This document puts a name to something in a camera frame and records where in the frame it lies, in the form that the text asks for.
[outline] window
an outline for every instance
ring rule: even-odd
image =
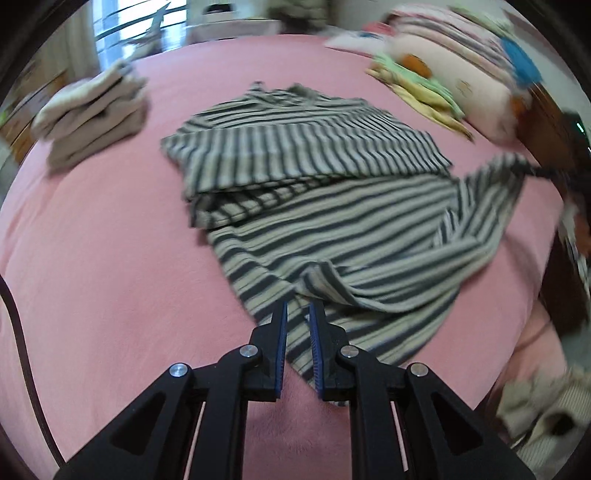
[[[149,29],[154,13],[166,0],[93,0],[96,49],[103,69],[134,50],[128,41]],[[178,48],[184,41],[187,0],[170,0],[163,28],[163,49]]]

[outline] folded fabric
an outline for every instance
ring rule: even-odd
[[[515,90],[517,87],[512,72],[493,64],[490,60],[487,60],[471,48],[462,45],[441,32],[432,30],[431,28],[419,27],[418,25],[400,25],[398,26],[397,31],[399,33],[418,35],[419,37],[431,40],[442,47],[448,48],[452,52],[457,53],[460,57],[466,59],[477,67],[480,67],[489,75],[507,85],[511,91]]]
[[[411,82],[402,75],[394,74],[377,62],[373,62],[366,72],[388,85],[396,95],[418,113],[449,130],[460,132],[469,140],[473,139],[472,133],[452,117],[452,107],[441,95],[418,83]]]
[[[528,88],[542,81],[542,75],[527,53],[517,43],[508,38],[501,39],[503,48],[515,69],[517,85]]]
[[[449,10],[486,28],[498,37],[510,38],[511,40],[515,39],[513,24],[506,18],[494,18],[484,13],[478,14],[469,8],[461,7],[460,5],[451,6]]]
[[[388,18],[391,25],[393,21],[398,22],[401,18],[421,18],[434,21],[435,23],[452,27],[454,30],[476,40],[478,43],[488,46],[501,56],[505,55],[499,37],[486,28],[476,25],[474,22],[455,14],[447,8],[420,4],[400,5],[390,12]]]
[[[84,125],[85,122],[104,111],[110,104],[128,98],[140,90],[147,80],[145,78],[135,77],[134,75],[125,75],[117,81],[109,90],[91,103],[74,108],[62,116],[53,126],[46,138],[55,140],[70,135],[74,130]]]
[[[70,110],[91,103],[132,71],[131,65],[119,59],[95,78],[62,88],[39,111],[31,125],[31,133],[35,138],[46,137],[62,116]]]
[[[394,28],[399,30],[403,25],[416,25],[418,27],[429,28],[431,30],[440,32],[482,55],[484,58],[491,61],[498,67],[507,70],[508,72],[513,72],[513,65],[507,58],[504,50],[502,53],[499,53],[494,48],[491,48],[489,44],[475,40],[473,37],[466,35],[457,28],[451,27],[445,23],[429,20],[427,18],[414,17],[401,18],[400,20],[396,21]]]
[[[73,133],[53,142],[47,158],[50,172],[72,168],[112,143],[136,134],[144,125],[147,109],[145,89],[111,103]]]
[[[508,383],[497,417],[515,451],[538,480],[550,480],[564,466],[591,423],[591,374],[572,368],[549,379]]]
[[[450,105],[452,109],[453,116],[456,119],[464,118],[464,112],[459,107],[459,105],[454,101],[452,93],[447,90],[437,79],[430,78],[426,79],[425,77],[421,77],[418,73],[411,72],[410,70],[404,68],[402,65],[399,65],[389,55],[386,54],[379,54],[374,57],[374,62],[377,62],[384,66],[387,70],[391,71],[393,74],[397,76],[403,76],[409,81],[413,83],[418,83],[419,85],[428,88],[432,92],[437,93]]]

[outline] stack of folded clothes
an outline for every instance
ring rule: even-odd
[[[512,24],[463,7],[400,5],[390,12],[396,33],[416,35],[453,51],[512,92],[541,80],[539,70],[515,42]]]
[[[146,79],[136,76],[125,60],[116,61],[94,79],[56,93],[39,111],[31,131],[53,140],[49,171],[66,171],[85,158],[144,126],[148,111]]]

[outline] yellow cloth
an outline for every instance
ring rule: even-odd
[[[367,73],[386,84],[421,115],[449,130],[465,135],[469,140],[473,140],[472,133],[453,117],[452,106],[438,93],[388,70],[377,62],[370,65]]]

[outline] wooden cabinet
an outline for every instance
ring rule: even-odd
[[[11,146],[18,164],[22,163],[35,143],[31,135],[33,119],[49,99],[65,85],[66,73],[63,72],[20,102],[0,128],[0,135]]]

